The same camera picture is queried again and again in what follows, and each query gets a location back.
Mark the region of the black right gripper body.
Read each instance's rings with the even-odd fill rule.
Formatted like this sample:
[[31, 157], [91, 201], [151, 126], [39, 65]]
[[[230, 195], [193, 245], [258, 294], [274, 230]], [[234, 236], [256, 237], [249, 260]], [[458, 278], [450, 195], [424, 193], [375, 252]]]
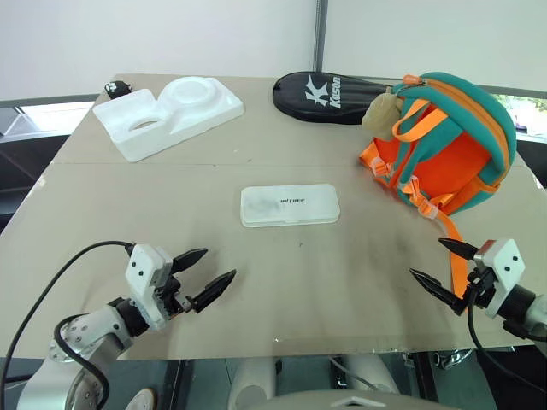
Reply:
[[497, 276], [491, 267], [475, 267], [467, 276], [468, 285], [463, 295], [464, 311], [470, 306], [486, 309], [496, 292]]

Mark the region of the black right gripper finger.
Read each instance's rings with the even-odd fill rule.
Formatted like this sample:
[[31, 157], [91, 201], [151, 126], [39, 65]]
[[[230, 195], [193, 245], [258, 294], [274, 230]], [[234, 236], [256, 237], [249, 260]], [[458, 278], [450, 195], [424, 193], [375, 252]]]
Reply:
[[447, 305], [456, 315], [460, 316], [467, 305], [465, 301], [452, 293], [450, 290], [445, 289], [443, 285], [435, 278], [430, 275], [415, 270], [414, 268], [409, 269], [412, 276], [416, 281], [432, 296], [439, 299], [445, 305]]
[[454, 238], [439, 238], [438, 242], [445, 246], [452, 254], [464, 260], [472, 260], [479, 250], [469, 243]]

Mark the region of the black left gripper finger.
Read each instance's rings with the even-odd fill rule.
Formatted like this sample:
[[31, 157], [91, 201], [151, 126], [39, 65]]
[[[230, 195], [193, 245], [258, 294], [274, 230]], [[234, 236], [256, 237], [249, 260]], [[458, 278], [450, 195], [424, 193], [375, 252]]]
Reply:
[[201, 313], [212, 302], [218, 299], [232, 283], [236, 273], [237, 270], [233, 269], [230, 272], [218, 276], [213, 281], [209, 282], [197, 296], [189, 297], [189, 303], [191, 304], [192, 310], [195, 313]]
[[203, 256], [206, 255], [208, 249], [198, 248], [186, 251], [184, 254], [177, 255], [172, 259], [172, 273], [183, 272], [184, 270], [195, 265]]

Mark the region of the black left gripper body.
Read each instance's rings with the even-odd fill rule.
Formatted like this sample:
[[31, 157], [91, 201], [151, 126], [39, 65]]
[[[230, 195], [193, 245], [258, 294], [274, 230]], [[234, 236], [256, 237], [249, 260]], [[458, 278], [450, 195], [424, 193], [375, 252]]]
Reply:
[[168, 274], [167, 281], [163, 285], [160, 300], [162, 306], [167, 313], [168, 319], [181, 314], [188, 313], [192, 310], [192, 305], [187, 298], [180, 297], [181, 282], [175, 277], [175, 274], [182, 272], [190, 266], [187, 256], [177, 256], [173, 259], [173, 265]]

